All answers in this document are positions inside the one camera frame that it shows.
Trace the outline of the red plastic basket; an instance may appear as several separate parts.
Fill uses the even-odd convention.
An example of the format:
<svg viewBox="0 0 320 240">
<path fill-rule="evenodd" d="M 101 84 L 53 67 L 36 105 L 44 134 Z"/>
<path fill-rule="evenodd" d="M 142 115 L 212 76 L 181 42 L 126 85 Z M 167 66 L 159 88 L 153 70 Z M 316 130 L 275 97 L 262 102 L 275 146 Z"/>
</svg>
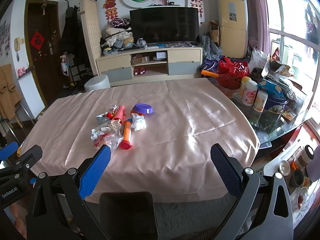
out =
<svg viewBox="0 0 320 240">
<path fill-rule="evenodd" d="M 223 57 L 218 62 L 216 79 L 224 88 L 235 90 L 239 89 L 242 78 L 249 76 L 249 67 L 246 61 L 231 61 L 227 57 Z"/>
</svg>

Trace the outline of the cream standing air conditioner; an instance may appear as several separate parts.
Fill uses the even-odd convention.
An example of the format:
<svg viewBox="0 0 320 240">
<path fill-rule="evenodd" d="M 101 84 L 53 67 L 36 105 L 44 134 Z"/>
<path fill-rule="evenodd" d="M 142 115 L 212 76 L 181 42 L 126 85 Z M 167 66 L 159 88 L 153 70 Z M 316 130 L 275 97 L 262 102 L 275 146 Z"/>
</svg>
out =
<svg viewBox="0 0 320 240">
<path fill-rule="evenodd" d="M 248 45 L 247 0 L 218 0 L 219 45 L 227 57 L 243 58 Z"/>
</svg>

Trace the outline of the white round stool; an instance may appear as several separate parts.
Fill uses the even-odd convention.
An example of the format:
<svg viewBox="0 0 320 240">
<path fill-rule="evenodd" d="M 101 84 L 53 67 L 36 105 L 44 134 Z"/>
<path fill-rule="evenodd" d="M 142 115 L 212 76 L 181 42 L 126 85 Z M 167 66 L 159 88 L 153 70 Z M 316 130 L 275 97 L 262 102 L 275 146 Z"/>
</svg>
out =
<svg viewBox="0 0 320 240">
<path fill-rule="evenodd" d="M 110 87 L 111 85 L 107 75 L 95 76 L 90 80 L 88 80 L 84 85 L 86 92 L 100 90 L 100 89 L 108 89 Z"/>
</svg>

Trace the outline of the white pink labelled bottle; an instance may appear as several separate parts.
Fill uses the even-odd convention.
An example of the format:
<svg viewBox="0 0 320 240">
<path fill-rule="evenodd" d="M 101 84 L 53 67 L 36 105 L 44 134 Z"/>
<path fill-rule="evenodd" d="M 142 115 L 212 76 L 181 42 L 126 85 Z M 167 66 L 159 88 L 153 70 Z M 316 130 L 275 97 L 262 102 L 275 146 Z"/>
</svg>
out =
<svg viewBox="0 0 320 240">
<path fill-rule="evenodd" d="M 249 80 L 245 84 L 245 90 L 242 96 L 242 103 L 246 106 L 252 106 L 257 94 L 258 85 L 255 81 Z"/>
</svg>

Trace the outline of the orange tube with red cap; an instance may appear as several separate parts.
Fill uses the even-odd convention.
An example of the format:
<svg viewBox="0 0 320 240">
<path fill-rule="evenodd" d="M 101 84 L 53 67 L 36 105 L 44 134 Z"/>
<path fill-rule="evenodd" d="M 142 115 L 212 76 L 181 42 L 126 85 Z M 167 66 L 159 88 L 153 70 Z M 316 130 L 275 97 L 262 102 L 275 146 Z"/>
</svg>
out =
<svg viewBox="0 0 320 240">
<path fill-rule="evenodd" d="M 122 132 L 123 139 L 119 145 L 122 150 L 129 150 L 132 147 L 131 144 L 131 121 L 126 120 L 124 122 L 123 132 Z"/>
</svg>

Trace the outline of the dark brown entrance door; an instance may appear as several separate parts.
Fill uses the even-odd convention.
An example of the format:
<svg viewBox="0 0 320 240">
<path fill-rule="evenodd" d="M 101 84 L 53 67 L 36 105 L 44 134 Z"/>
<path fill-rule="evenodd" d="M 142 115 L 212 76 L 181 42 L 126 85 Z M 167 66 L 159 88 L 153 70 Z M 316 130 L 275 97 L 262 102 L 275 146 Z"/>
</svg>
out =
<svg viewBox="0 0 320 240">
<path fill-rule="evenodd" d="M 24 34 L 36 87 L 44 105 L 49 107 L 63 87 L 57 2 L 26 0 Z"/>
</svg>

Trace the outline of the pink plastic cone toy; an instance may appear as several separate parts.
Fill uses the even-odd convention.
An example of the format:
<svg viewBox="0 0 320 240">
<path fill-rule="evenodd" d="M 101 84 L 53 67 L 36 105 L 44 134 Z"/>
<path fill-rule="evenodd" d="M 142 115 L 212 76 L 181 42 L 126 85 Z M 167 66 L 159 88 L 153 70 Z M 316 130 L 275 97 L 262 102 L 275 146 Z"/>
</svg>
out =
<svg viewBox="0 0 320 240">
<path fill-rule="evenodd" d="M 127 120 L 125 111 L 126 111 L 125 106 L 120 105 L 118 107 L 118 111 L 116 112 L 116 114 L 113 117 L 113 120 L 115 120 L 115 121 L 119 120 L 120 123 L 123 124 Z"/>
</svg>

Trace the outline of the clear plastic wrap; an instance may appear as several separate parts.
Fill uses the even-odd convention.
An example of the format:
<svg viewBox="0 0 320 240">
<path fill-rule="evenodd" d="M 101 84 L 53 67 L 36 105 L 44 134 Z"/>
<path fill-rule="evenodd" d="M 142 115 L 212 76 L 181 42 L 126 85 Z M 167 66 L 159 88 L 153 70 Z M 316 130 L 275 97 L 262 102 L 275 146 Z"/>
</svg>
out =
<svg viewBox="0 0 320 240">
<path fill-rule="evenodd" d="M 97 150 L 102 146 L 108 146 L 113 153 L 123 140 L 123 136 L 119 129 L 110 127 L 102 127 L 101 129 L 91 130 L 91 140 L 93 146 Z"/>
</svg>

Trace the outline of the white yellow labelled bottle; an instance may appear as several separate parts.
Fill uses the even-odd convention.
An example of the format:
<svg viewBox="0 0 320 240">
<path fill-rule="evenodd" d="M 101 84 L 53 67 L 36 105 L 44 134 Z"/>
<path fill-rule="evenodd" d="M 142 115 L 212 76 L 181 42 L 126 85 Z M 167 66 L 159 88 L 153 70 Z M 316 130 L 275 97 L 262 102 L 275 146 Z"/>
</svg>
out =
<svg viewBox="0 0 320 240">
<path fill-rule="evenodd" d="M 255 98 L 253 109 L 256 112 L 262 113 L 266 105 L 267 98 L 268 94 L 264 90 L 259 90 Z"/>
</svg>

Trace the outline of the purple curtain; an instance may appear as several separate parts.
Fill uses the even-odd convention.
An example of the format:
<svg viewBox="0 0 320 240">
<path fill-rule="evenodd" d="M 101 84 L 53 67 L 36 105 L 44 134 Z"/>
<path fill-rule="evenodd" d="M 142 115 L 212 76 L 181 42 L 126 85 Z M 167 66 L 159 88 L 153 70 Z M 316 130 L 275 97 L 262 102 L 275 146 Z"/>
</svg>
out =
<svg viewBox="0 0 320 240">
<path fill-rule="evenodd" d="M 257 27 L 257 48 L 266 55 L 271 52 L 267 0 L 250 0 L 252 17 Z"/>
</svg>

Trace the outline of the white folding screen panel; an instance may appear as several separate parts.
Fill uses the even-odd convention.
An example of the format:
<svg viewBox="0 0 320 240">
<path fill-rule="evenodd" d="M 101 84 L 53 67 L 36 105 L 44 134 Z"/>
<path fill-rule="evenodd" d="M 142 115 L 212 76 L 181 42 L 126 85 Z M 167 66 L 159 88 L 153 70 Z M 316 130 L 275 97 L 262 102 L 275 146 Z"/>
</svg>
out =
<svg viewBox="0 0 320 240">
<path fill-rule="evenodd" d="M 97 2 L 93 0 L 80 0 L 80 16 L 93 75 L 100 75 L 97 59 L 101 57 L 100 39 L 102 38 L 102 34 L 98 19 Z"/>
</svg>

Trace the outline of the silver blister pack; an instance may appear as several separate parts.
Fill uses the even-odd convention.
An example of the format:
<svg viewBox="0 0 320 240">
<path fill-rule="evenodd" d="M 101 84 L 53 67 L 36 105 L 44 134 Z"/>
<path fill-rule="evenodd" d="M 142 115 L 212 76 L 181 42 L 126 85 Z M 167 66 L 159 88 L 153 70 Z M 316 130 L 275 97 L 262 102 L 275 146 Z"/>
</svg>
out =
<svg viewBox="0 0 320 240">
<path fill-rule="evenodd" d="M 103 114 L 99 114 L 97 115 L 95 118 L 96 118 L 96 121 L 97 121 L 97 124 L 98 125 L 101 125 L 101 124 L 104 124 L 106 122 L 108 122 L 110 120 L 110 118 L 107 116 L 108 113 L 103 113 Z"/>
</svg>

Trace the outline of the black flat television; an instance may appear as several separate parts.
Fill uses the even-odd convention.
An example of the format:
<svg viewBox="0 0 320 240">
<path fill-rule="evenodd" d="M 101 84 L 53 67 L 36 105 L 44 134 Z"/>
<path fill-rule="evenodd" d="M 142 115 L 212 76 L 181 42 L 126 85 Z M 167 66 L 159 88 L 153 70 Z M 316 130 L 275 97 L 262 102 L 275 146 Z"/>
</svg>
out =
<svg viewBox="0 0 320 240">
<path fill-rule="evenodd" d="M 134 41 L 150 43 L 196 42 L 198 10 L 190 7 L 148 7 L 130 11 Z"/>
</svg>

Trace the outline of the purple bag on floor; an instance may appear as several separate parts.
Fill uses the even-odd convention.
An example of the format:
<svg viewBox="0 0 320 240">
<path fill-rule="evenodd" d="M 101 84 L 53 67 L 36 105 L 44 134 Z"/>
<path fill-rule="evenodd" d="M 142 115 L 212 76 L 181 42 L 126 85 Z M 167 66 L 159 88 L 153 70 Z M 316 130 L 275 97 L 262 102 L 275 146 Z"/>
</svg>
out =
<svg viewBox="0 0 320 240">
<path fill-rule="evenodd" d="M 209 71 L 212 73 L 217 73 L 218 72 L 218 65 L 219 65 L 219 62 L 217 60 L 205 59 L 202 66 L 200 67 L 200 72 L 202 70 L 205 70 L 205 71 Z"/>
</svg>

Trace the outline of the purple plastic bowl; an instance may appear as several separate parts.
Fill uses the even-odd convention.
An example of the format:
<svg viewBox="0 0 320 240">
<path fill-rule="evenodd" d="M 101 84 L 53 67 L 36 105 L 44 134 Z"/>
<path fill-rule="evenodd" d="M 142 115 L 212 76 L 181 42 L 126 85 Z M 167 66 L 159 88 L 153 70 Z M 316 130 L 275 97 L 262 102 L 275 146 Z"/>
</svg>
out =
<svg viewBox="0 0 320 240">
<path fill-rule="evenodd" d="M 148 105 L 148 104 L 144 104 L 144 103 L 137 103 L 134 105 L 134 107 L 132 108 L 132 111 L 134 113 L 138 113 L 138 114 L 152 114 L 153 113 L 153 108 L 152 106 Z"/>
</svg>

